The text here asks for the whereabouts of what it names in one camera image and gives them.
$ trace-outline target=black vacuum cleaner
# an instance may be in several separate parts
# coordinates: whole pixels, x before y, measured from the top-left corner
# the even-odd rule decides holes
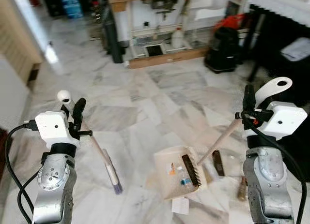
[[[215,73],[232,72],[237,67],[240,53],[238,31],[221,27],[214,34],[204,65]]]

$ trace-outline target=broom handle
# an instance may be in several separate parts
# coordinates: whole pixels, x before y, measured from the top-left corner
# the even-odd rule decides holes
[[[202,164],[205,158],[209,157],[217,147],[228,137],[231,133],[242,123],[242,119],[235,119],[231,122],[227,130],[217,139],[217,141],[213,144],[212,147],[209,148],[207,153],[199,160],[197,163],[198,166]]]

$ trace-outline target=dustpan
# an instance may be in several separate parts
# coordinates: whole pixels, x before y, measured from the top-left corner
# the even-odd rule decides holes
[[[178,174],[178,167],[186,168],[182,156],[188,155],[193,164],[198,186],[181,185],[180,175]],[[184,197],[186,195],[195,193],[207,187],[206,178],[204,176],[202,166],[197,166],[198,157],[191,147],[176,146],[164,149],[154,154],[156,170],[159,178],[162,197],[165,200]]]

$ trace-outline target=white wall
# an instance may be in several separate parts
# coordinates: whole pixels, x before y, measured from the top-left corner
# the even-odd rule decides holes
[[[212,9],[220,9],[226,7],[228,0],[213,0],[213,5],[210,7]],[[162,18],[162,14],[156,15],[156,11],[160,10],[152,10],[150,4],[143,4],[140,0],[135,0],[131,2],[132,7],[132,17],[133,17],[133,29],[140,30],[143,29],[143,23],[149,22],[150,28],[154,28],[157,25],[173,25],[181,23],[181,17],[179,16],[180,10],[184,4],[184,0],[178,0],[178,3],[175,4],[173,7],[175,11],[172,13],[167,14],[166,20],[164,21]],[[118,38],[119,41],[128,40],[128,28],[127,28],[127,11],[114,13],[114,17],[116,20],[117,31],[118,31]],[[200,20],[199,22],[193,22],[194,12],[189,12],[189,24],[188,30],[193,28],[202,28],[202,27],[209,27],[213,26],[217,21],[218,18],[215,19],[208,19],[208,20]]]
[[[0,127],[10,131],[20,124],[28,88],[8,61],[0,55]]]

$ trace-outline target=marble floor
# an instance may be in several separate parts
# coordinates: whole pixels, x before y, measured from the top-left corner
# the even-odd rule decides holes
[[[83,137],[75,158],[72,223],[251,224],[248,203],[237,199],[247,149],[242,129],[221,148],[226,176],[214,177],[206,190],[188,196],[188,215],[172,213],[171,201],[161,198],[153,159],[155,152],[177,145],[203,154],[240,111],[251,62],[218,75],[204,67],[202,58],[129,70],[114,64],[100,41],[89,41],[88,25],[87,18],[45,23],[53,45],[47,47],[25,117],[58,110],[59,90],[69,90],[74,100],[87,100],[84,118],[110,154],[124,192],[114,194],[102,161]],[[266,80],[261,71],[255,84]],[[45,151],[38,133],[24,133],[15,162],[22,182],[38,170]],[[296,215],[301,189],[291,174],[288,188]],[[27,191],[35,200],[35,181]],[[17,193],[11,182],[1,207],[3,224],[25,223]]]

